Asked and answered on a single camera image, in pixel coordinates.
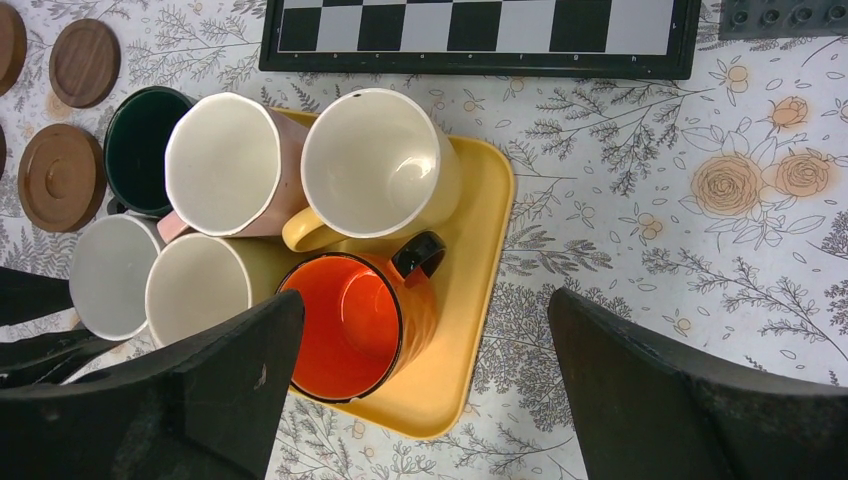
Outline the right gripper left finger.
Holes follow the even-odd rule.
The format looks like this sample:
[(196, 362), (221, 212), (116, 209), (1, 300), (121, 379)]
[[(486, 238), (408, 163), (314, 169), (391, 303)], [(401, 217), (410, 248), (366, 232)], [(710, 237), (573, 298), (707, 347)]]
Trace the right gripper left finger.
[(1, 393), (5, 479), (261, 479), (304, 327), (294, 291), (64, 385)]

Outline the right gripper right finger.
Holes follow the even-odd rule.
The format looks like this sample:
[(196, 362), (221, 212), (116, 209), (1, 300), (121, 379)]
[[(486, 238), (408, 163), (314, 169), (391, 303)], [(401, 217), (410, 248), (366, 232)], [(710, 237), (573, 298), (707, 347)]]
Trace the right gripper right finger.
[(592, 479), (843, 479), (847, 391), (751, 369), (557, 289), (550, 330)]

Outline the yellow plastic tray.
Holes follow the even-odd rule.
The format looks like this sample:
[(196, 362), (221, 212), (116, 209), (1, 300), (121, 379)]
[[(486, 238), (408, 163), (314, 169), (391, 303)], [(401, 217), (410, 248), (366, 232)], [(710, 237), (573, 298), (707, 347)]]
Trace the yellow plastic tray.
[(413, 439), (432, 439), (458, 421), (470, 389), (497, 277), (516, 180), (494, 145), (450, 138), (461, 165), (461, 197), (434, 227), (447, 246), (431, 278), (438, 322), (431, 342), (374, 393), (334, 409)]

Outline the light brown coaster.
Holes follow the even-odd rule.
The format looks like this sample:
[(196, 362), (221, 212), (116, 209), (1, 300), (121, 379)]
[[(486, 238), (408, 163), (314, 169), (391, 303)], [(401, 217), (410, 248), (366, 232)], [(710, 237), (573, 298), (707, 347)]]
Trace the light brown coaster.
[(47, 232), (75, 232), (88, 224), (103, 202), (106, 185), (100, 143), (70, 124), (40, 130), (20, 160), (22, 208), (35, 226)]

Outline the brown coaster bottom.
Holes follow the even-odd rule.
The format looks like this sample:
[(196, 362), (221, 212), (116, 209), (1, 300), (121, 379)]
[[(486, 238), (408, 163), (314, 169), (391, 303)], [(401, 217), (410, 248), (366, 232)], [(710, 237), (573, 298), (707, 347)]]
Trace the brown coaster bottom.
[(0, 127), (0, 179), (2, 181), (7, 163), (7, 142), (5, 131)]

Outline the dark wood grain coaster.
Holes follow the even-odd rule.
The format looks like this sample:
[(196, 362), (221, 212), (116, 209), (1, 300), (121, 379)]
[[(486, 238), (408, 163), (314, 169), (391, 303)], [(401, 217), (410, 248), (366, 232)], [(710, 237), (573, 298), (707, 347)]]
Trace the dark wood grain coaster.
[(93, 107), (111, 93), (120, 63), (118, 39), (104, 22), (76, 20), (60, 32), (52, 47), (49, 78), (53, 92), (69, 107)]

